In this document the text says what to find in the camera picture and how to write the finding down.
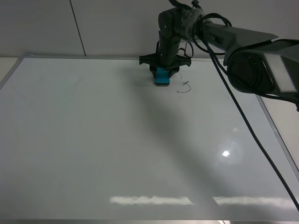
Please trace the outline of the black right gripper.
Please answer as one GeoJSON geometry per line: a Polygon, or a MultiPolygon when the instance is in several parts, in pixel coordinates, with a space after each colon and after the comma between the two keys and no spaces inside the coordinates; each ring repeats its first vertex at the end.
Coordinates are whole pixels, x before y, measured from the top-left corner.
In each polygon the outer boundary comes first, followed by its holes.
{"type": "MultiPolygon", "coordinates": [[[[145,56],[139,56],[139,64],[148,64],[150,67],[162,68],[168,71],[168,78],[179,72],[181,66],[191,66],[191,59],[178,55],[180,37],[165,37],[159,31],[159,41],[156,52],[145,56]]],[[[153,78],[156,79],[157,70],[151,70],[153,78]]]]}

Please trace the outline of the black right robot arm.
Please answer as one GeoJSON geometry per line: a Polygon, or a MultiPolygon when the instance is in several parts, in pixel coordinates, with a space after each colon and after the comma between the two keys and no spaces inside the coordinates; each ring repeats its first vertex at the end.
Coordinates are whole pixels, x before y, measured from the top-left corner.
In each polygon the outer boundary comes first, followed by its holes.
{"type": "Polygon", "coordinates": [[[156,75],[161,68],[170,74],[181,66],[190,66],[188,56],[179,56],[180,41],[195,44],[216,60],[221,50],[223,69],[231,85],[238,91],[299,103],[299,42],[279,39],[276,35],[235,28],[225,17],[205,14],[194,3],[175,5],[158,17],[159,41],[154,54],[141,56],[140,64],[148,64],[156,75]]]}

